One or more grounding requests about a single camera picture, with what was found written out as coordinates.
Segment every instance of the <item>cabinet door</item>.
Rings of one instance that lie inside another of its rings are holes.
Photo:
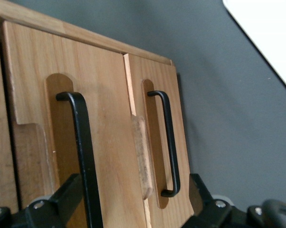
[[[104,227],[145,228],[123,56],[10,22],[3,32],[22,206],[78,172],[72,116],[49,101],[50,90],[67,87],[86,100]],[[66,130],[56,137],[60,121]],[[73,227],[85,226],[78,216]]]
[[[190,171],[175,67],[130,54],[125,55],[124,59],[131,111],[133,115],[145,118],[149,134],[150,156],[153,161],[151,172],[154,173],[154,187],[153,193],[145,202],[146,216],[150,215],[151,226],[154,228],[181,227],[194,212],[189,200]],[[144,103],[146,94],[143,90],[146,88],[142,87],[146,79],[153,83],[155,90],[166,92],[170,99],[181,183],[179,193],[172,198],[160,196],[160,192],[165,188],[169,190],[173,188],[172,176],[161,100],[155,98],[154,107],[146,107],[149,105]],[[158,119],[158,123],[155,123],[154,119],[153,123],[148,123],[151,121],[151,117],[147,115],[152,115],[152,113],[157,113],[155,118]]]

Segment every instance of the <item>cabinet handle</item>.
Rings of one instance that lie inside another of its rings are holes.
[[[179,168],[177,164],[175,137],[174,137],[174,132],[173,132],[169,98],[165,92],[159,91],[159,90],[150,91],[147,93],[147,95],[148,96],[158,95],[161,97],[161,100],[162,100],[165,127],[166,127],[166,135],[167,135],[167,143],[168,143],[168,150],[169,150],[171,175],[172,175],[172,182],[173,182],[173,190],[167,190],[167,189],[162,190],[161,196],[162,197],[173,197],[180,191],[181,182],[180,182]]]
[[[101,203],[85,99],[77,92],[62,92],[56,95],[56,100],[69,101],[72,108],[78,160],[83,179],[87,226],[102,228]]]

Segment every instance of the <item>handle cutout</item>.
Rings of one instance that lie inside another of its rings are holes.
[[[161,196],[162,190],[167,189],[167,181],[157,115],[157,104],[155,97],[150,97],[147,95],[149,91],[154,91],[154,86],[152,81],[149,79],[142,81],[141,86],[144,99],[148,139],[150,143],[150,153],[153,162],[153,171],[155,177],[154,187],[157,193],[157,205],[159,208],[164,209],[168,204],[169,198]]]

